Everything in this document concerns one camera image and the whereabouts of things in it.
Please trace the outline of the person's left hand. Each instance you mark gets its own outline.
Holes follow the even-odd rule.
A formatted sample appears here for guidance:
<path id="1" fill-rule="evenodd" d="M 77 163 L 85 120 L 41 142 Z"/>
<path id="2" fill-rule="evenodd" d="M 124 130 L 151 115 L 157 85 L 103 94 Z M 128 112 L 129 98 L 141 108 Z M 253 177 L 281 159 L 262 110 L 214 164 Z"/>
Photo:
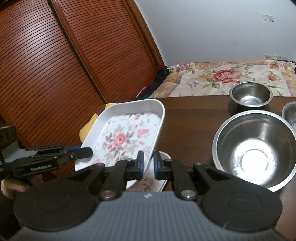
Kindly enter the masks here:
<path id="1" fill-rule="evenodd" d="M 4 180 L 1 180 L 1 192 L 6 198 L 10 200 L 15 199 L 16 192 L 22 193 L 29 188 L 30 185 L 16 179 L 5 178 Z"/>

